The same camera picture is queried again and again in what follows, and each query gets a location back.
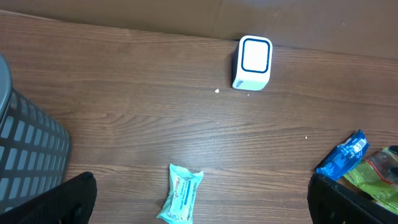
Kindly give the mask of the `white barcode scanner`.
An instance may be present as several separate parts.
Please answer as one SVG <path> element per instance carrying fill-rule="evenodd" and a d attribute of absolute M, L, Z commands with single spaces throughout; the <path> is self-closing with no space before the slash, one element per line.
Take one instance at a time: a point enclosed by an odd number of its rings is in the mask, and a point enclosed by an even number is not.
<path fill-rule="evenodd" d="M 245 35 L 233 54 L 232 87 L 237 90 L 260 91 L 271 77 L 272 42 L 254 35 Z"/>

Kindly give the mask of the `grey plastic mesh basket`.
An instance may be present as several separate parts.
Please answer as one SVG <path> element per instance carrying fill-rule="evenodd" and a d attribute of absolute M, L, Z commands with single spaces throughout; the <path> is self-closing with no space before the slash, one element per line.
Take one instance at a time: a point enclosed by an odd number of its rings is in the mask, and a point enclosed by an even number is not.
<path fill-rule="evenodd" d="M 1 213 L 60 185 L 70 160 L 68 131 L 12 85 L 1 59 Z"/>

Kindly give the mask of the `blue snack packet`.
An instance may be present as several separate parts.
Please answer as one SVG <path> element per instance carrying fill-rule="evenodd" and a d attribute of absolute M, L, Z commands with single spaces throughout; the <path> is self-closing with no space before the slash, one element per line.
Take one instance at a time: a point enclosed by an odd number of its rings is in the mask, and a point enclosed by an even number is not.
<path fill-rule="evenodd" d="M 363 160 L 368 149 L 368 140 L 359 129 L 337 145 L 315 169 L 315 172 L 332 180 L 338 180 Z"/>

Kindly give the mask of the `brown cardboard backboard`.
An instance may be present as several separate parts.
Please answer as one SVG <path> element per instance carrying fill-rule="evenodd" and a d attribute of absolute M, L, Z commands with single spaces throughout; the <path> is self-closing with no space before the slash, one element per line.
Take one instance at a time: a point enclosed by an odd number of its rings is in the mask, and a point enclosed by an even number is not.
<path fill-rule="evenodd" d="M 396 1 L 1 0 L 1 9 L 61 21 L 397 58 Z"/>

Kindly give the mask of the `mint green wipes packet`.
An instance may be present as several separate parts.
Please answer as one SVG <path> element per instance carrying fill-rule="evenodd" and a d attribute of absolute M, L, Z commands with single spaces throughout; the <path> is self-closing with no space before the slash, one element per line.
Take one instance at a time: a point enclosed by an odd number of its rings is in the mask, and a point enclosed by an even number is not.
<path fill-rule="evenodd" d="M 169 194 L 157 218 L 171 224 L 193 224 L 193 209 L 197 188 L 204 172 L 192 173 L 188 169 L 169 165 Z"/>

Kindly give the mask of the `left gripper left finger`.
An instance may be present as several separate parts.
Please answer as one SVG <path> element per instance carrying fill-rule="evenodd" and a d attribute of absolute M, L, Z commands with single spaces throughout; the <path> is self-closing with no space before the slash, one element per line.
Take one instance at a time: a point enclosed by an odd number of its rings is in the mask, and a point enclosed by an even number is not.
<path fill-rule="evenodd" d="M 1 224 L 87 224 L 97 196 L 91 172 L 80 175 L 1 215 Z"/>

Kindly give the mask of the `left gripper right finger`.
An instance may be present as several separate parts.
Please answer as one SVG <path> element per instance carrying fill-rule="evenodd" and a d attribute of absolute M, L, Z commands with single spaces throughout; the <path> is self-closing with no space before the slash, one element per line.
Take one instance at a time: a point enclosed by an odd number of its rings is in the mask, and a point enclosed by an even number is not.
<path fill-rule="evenodd" d="M 322 174 L 308 184 L 313 224 L 397 224 L 397 215 Z"/>

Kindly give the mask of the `green red snack packet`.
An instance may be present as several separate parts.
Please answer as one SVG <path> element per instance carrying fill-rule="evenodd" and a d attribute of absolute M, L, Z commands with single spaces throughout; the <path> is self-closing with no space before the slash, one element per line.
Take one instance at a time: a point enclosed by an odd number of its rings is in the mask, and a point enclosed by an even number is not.
<path fill-rule="evenodd" d="M 371 154 L 344 178 L 397 214 L 397 145 Z"/>

